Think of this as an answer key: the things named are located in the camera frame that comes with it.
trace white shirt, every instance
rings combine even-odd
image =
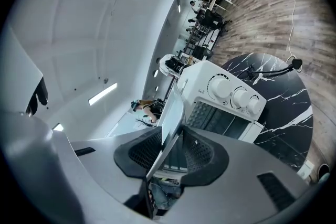
[[[170,74],[169,68],[166,66],[166,61],[170,60],[173,56],[173,54],[166,54],[160,59],[159,66],[160,66],[160,71],[165,75],[168,76]]]

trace fluorescent light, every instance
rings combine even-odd
[[[53,128],[55,131],[63,131],[63,126],[60,123],[57,123],[57,125]]]
[[[93,105],[99,99],[103,98],[106,94],[108,94],[110,91],[114,90],[117,86],[118,86],[118,84],[115,83],[112,86],[110,86],[110,87],[106,88],[105,90],[103,90],[102,92],[98,93],[97,95],[95,95],[94,97],[92,97],[91,99],[89,99],[89,104]]]

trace shoe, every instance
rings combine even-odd
[[[324,176],[325,174],[327,173],[330,173],[330,168],[327,164],[322,164],[318,171],[317,171],[317,177],[318,177],[318,180],[320,181],[320,179],[322,178],[322,176]]]

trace black marble table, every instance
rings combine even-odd
[[[256,71],[283,69],[287,64],[279,58],[260,53],[238,56],[222,66],[239,75],[253,65]],[[295,70],[282,75],[245,72],[240,78],[260,93],[266,106],[258,120],[264,126],[254,144],[298,171],[306,160],[313,131],[313,117],[307,89]]]

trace wooden floor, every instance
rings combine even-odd
[[[286,61],[292,28],[293,0],[232,0],[225,19],[233,22],[221,38],[211,61],[227,60],[250,52],[265,52]],[[326,0],[296,0],[291,51],[303,60],[299,74],[313,108],[313,140],[307,159],[330,166],[336,159],[336,23]]]

